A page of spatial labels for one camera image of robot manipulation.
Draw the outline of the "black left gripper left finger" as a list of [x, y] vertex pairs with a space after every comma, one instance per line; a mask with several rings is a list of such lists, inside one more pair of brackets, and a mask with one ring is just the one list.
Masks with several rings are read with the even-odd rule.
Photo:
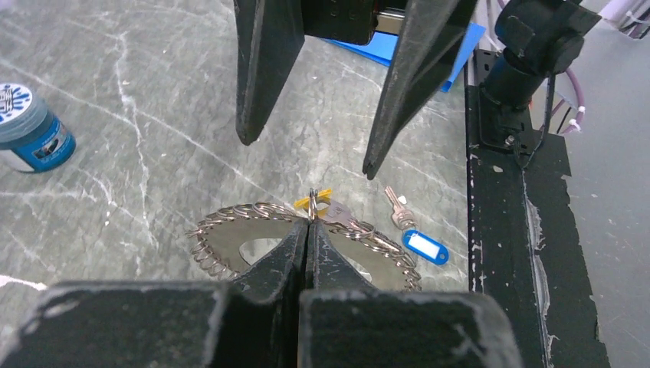
[[3, 367], [295, 367], [309, 224], [232, 281], [69, 281], [28, 313]]

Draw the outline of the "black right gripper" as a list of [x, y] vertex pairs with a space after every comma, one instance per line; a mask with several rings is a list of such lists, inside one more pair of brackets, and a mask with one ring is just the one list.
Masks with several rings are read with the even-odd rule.
[[238, 138], [249, 146], [261, 135], [304, 44], [304, 32], [357, 45], [370, 43], [376, 32], [399, 34], [363, 160], [363, 174], [374, 179], [399, 132], [449, 78], [476, 4], [472, 0], [235, 1]]

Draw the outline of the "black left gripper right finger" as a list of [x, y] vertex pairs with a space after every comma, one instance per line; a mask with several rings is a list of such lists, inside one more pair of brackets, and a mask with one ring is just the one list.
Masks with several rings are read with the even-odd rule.
[[522, 367], [501, 306], [471, 292], [381, 291], [308, 230], [311, 289], [300, 295], [300, 367]]

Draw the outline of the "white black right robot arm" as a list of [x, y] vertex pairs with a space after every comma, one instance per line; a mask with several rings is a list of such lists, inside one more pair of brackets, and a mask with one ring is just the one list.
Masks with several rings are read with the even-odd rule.
[[[400, 15], [389, 71], [374, 116], [363, 172], [373, 179], [399, 132], [448, 78], [476, 4], [473, 1], [236, 1], [236, 132], [244, 145], [260, 135], [306, 36], [368, 44], [385, 32], [380, 15]], [[510, 1], [495, 33], [504, 51], [480, 86], [497, 116], [490, 146], [518, 138], [514, 113], [543, 81], [553, 84], [579, 56], [599, 15], [578, 1]]]

